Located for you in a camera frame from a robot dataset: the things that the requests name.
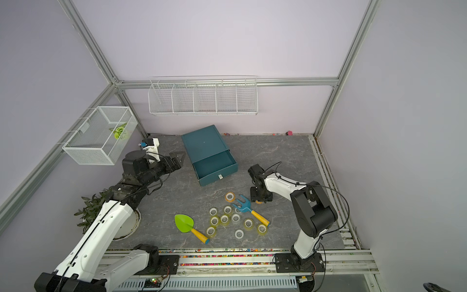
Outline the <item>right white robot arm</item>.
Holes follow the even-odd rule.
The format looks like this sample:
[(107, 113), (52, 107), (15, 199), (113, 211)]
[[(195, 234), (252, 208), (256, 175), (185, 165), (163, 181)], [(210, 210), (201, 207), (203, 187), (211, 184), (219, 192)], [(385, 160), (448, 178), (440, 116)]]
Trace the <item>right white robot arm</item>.
[(317, 181), (298, 182), (258, 164), (248, 169), (253, 186), (250, 199), (269, 202), (277, 194), (293, 205), (300, 233), (289, 253), (273, 256), (277, 273), (310, 273), (325, 270), (325, 260), (317, 250), (322, 237), (338, 220), (338, 213), (323, 186)]

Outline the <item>green potted plant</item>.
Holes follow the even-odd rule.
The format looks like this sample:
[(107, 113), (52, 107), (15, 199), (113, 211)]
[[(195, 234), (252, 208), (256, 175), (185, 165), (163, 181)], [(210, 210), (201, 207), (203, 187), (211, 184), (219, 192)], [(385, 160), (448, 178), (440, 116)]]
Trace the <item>green potted plant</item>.
[[(91, 227), (94, 220), (97, 218), (102, 205), (105, 200), (109, 197), (110, 191), (108, 189), (103, 189), (98, 195), (94, 194), (92, 197), (82, 197), (85, 202), (85, 207), (79, 209), (74, 216), (81, 218), (82, 222), (77, 226), (82, 228), (83, 234)], [(132, 236), (138, 229), (141, 222), (141, 213), (136, 209), (128, 218), (125, 223), (120, 227), (115, 237), (113, 238), (114, 242), (121, 241), (123, 239), (129, 238)]]

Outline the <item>white mesh wall basket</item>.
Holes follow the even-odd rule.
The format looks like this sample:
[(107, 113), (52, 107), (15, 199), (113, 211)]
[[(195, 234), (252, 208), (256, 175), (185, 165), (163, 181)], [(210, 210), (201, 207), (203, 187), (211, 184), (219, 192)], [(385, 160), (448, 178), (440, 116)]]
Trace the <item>white mesh wall basket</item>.
[[(109, 129), (124, 123), (127, 123), (128, 139), (117, 141)], [(114, 165), (137, 125), (129, 107), (97, 107), (62, 149), (79, 165)]]

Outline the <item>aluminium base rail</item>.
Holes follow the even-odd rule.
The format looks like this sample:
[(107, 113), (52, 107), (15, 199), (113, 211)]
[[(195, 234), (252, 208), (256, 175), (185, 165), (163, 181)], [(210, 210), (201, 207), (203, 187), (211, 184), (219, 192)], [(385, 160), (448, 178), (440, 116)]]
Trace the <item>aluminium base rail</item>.
[(381, 276), (369, 250), (319, 251), (325, 270), (310, 273), (277, 273), (273, 256), (283, 249), (162, 249), (159, 270), (145, 269), (130, 278), (149, 278), (156, 285), (173, 277), (272, 277), (294, 276), (297, 283), (321, 281), (330, 276), (361, 275), (373, 290), (381, 290)]

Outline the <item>orange tape roll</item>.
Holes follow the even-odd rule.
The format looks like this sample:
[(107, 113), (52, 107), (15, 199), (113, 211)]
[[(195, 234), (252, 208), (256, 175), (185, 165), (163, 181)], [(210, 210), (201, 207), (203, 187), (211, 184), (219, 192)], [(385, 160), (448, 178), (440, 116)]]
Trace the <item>orange tape roll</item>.
[(225, 195), (225, 200), (229, 203), (232, 203), (234, 202), (236, 199), (236, 195), (233, 193), (233, 192), (228, 192), (226, 195)]

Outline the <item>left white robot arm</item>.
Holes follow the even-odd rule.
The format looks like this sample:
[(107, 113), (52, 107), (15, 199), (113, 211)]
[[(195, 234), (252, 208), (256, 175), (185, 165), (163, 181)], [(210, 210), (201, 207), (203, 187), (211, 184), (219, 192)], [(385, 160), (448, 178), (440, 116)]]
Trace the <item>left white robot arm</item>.
[(109, 189), (99, 214), (70, 254), (51, 273), (41, 273), (34, 283), (38, 292), (111, 292), (128, 278), (147, 268), (159, 270), (159, 249), (135, 246), (129, 255), (99, 272), (98, 265), (117, 232), (151, 194), (150, 185), (162, 185), (184, 163), (185, 152), (164, 156), (147, 150), (126, 154), (122, 179)]

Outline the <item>blue toy rake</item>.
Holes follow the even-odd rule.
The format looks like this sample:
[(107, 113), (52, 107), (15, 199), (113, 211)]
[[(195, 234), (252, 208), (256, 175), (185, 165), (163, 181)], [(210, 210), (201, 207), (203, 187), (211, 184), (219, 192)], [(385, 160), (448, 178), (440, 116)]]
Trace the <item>blue toy rake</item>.
[(231, 203), (231, 205), (233, 208), (236, 208), (236, 210), (239, 210), (242, 213), (251, 213), (257, 220), (259, 220), (265, 226), (270, 225), (269, 220), (267, 220), (265, 217), (251, 209), (251, 202), (244, 195), (240, 195), (240, 199), (236, 198), (234, 202)]

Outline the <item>white vent grille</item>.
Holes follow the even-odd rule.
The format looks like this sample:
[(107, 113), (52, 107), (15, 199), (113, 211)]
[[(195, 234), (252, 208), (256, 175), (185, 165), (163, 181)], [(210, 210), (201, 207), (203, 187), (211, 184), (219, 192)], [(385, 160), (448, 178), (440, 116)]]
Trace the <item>white vent grille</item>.
[(149, 278), (130, 278), (116, 292), (297, 292), (294, 276), (272, 277), (173, 277), (159, 285)]

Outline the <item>green toy in basket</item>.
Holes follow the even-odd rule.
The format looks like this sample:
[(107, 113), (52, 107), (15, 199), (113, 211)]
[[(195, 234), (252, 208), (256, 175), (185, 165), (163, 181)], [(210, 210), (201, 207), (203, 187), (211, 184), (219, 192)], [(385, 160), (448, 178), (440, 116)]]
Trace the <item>green toy in basket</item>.
[(110, 128), (109, 130), (112, 132), (115, 140), (126, 140), (128, 139), (128, 132), (126, 130), (127, 123), (119, 125), (116, 128)]

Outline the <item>green toy shovel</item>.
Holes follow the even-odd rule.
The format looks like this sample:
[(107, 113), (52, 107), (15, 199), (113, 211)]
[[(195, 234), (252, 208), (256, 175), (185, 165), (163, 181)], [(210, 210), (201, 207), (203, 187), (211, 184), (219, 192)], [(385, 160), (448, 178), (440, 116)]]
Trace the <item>green toy shovel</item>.
[(204, 244), (209, 243), (209, 238), (194, 228), (194, 221), (190, 216), (185, 214), (176, 214), (174, 216), (174, 220), (176, 227), (182, 233), (191, 232)]

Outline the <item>teal three-drawer cabinet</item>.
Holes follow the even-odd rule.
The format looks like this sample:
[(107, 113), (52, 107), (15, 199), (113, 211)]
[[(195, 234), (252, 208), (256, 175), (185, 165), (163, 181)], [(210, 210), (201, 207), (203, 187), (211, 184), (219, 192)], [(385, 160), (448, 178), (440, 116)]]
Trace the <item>teal three-drawer cabinet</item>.
[(181, 138), (200, 186), (238, 171), (238, 164), (215, 125), (186, 133)]

